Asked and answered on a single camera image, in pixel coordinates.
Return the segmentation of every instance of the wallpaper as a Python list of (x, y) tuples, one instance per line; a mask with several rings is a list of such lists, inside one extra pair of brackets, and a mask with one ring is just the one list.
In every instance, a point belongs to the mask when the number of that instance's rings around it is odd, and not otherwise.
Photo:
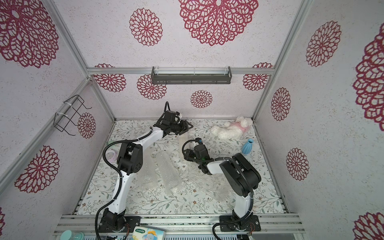
[(77, 126), (65, 128), (73, 136), (55, 130), (1, 195), (0, 239), (48, 239), (61, 215), (74, 211), (112, 124), (90, 85), (81, 97), (79, 114), (67, 113), (75, 114)]
[(264, 74), (237, 74), (231, 84), (153, 85), (149, 74), (95, 76), (117, 118), (139, 119), (160, 117), (166, 101), (171, 110), (187, 118), (249, 117), (268, 78)]
[(256, 119), (309, 239), (384, 238), (383, 12), (315, 1)]
[(0, 175), (84, 76), (40, 1), (0, 4)]
[(274, 64), (301, 0), (56, 1), (87, 64)]

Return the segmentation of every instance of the table surface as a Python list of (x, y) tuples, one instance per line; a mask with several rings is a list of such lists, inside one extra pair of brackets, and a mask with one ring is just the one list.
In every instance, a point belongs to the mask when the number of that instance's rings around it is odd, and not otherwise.
[[(190, 139), (197, 137), (202, 138), (209, 150), (210, 156), (213, 158), (232, 156), (235, 153), (241, 152), (243, 144), (248, 139), (253, 139), (255, 142), (252, 151), (250, 154), (245, 155), (245, 158), (255, 167), (262, 177), (259, 187), (255, 190), (253, 212), (256, 214), (283, 213), (283, 208), (279, 202), (279, 197), (273, 185), (264, 156), (258, 145), (254, 129), (249, 129), (239, 141), (231, 139), (219, 140), (210, 134), (210, 128), (213, 125), (224, 126), (226, 121), (228, 120), (190, 120), (189, 122), (191, 122), (194, 127), (189, 130), (189, 137)], [(155, 122), (154, 120), (117, 121), (110, 140), (135, 139), (146, 133), (149, 127)], [(112, 148), (119, 151), (120, 145), (117, 144)], [(140, 185), (140, 181), (137, 179), (133, 180), (127, 198), (126, 214), (185, 215), (232, 213), (236, 196), (232, 190), (228, 191), (228, 195), (224, 200), (218, 201), (215, 197), (212, 197), (212, 194), (207, 194), (207, 191), (202, 190), (199, 184), (194, 184), (188, 179), (188, 174), (185, 172), (185, 169), (188, 169), (189, 162), (180, 159), (178, 136), (166, 136), (149, 147), (153, 160), (156, 160), (156, 155), (164, 150), (170, 155), (172, 159), (171, 163), (175, 166), (179, 175), (183, 177), (182, 189), (175, 194), (168, 194), (169, 191), (168, 193), (166, 192), (163, 179), (158, 166), (156, 166), (154, 170), (158, 177), (156, 187), (146, 189), (143, 185)], [(77, 214), (96, 214), (101, 206), (111, 200), (117, 178), (117, 172), (106, 165), (101, 159)]]

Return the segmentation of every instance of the blue vase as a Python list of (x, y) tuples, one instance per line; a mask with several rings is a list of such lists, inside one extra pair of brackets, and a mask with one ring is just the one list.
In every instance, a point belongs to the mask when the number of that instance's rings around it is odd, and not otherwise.
[(243, 148), (241, 149), (241, 152), (245, 155), (250, 153), (252, 151), (252, 144), (253, 144), (253, 140), (248, 139), (248, 141), (244, 144)]

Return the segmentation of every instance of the teal container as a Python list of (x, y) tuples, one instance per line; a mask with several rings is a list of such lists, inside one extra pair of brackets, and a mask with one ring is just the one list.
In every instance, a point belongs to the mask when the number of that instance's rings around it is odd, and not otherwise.
[(60, 240), (84, 240), (84, 233), (66, 230), (61, 234)]
[(248, 141), (244, 144), (241, 152), (245, 155), (249, 154), (252, 151), (253, 139), (248, 139)]

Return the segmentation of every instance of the red mandala pattern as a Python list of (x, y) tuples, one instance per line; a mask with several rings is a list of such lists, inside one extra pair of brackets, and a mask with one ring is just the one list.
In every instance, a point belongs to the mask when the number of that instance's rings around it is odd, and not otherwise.
[(141, 76), (137, 80), (137, 89), (139, 90), (141, 95), (152, 100), (164, 97), (167, 92), (166, 85), (152, 84), (152, 79), (149, 74)]
[(90, 113), (83, 113), (77, 122), (79, 133), (84, 138), (91, 138), (96, 131), (96, 122)]
[[(96, 68), (114, 68), (109, 64), (99, 64)], [(120, 92), (125, 88), (126, 82), (123, 74), (94, 74), (95, 81), (105, 90)]]
[[(273, 65), (270, 63), (259, 63), (253, 66), (253, 68), (273, 68)], [(268, 74), (246, 74), (243, 77), (243, 85), (246, 89), (257, 91), (265, 87), (268, 78)]]
[(291, 108), (291, 96), (285, 88), (279, 88), (272, 97), (271, 112), (277, 121), (284, 120)]
[(159, 18), (148, 9), (137, 9), (129, 20), (131, 32), (135, 39), (144, 46), (157, 44), (163, 36)]
[(197, 108), (206, 108), (212, 103), (212, 95), (204, 90), (198, 90), (191, 96), (191, 103)]
[(304, 180), (309, 172), (307, 156), (300, 149), (291, 149), (287, 155), (287, 168), (294, 179)]
[(55, 150), (50, 146), (43, 146), (15, 181), (15, 187), (21, 192), (37, 193), (51, 184), (59, 166)]
[(317, 67), (327, 62), (336, 51), (340, 42), (340, 25), (329, 21), (316, 30), (307, 47), (307, 62)]
[(359, 216), (353, 228), (355, 240), (383, 240), (384, 239), (384, 216), (378, 212), (376, 214), (366, 213)]
[(384, 23), (364, 53), (356, 66), (357, 80), (353, 84), (358, 95), (356, 103), (365, 110), (364, 117), (379, 123), (384, 131)]
[(5, 214), (1, 212), (1, 207), (0, 207), (0, 237), (3, 234), (3, 227), (5, 226), (4, 217), (5, 217)]
[(49, 65), (59, 50), (55, 25), (39, 0), (1, 0), (0, 51), (23, 67)]
[(244, 32), (257, 0), (179, 0), (184, 27), (201, 43), (223, 45)]

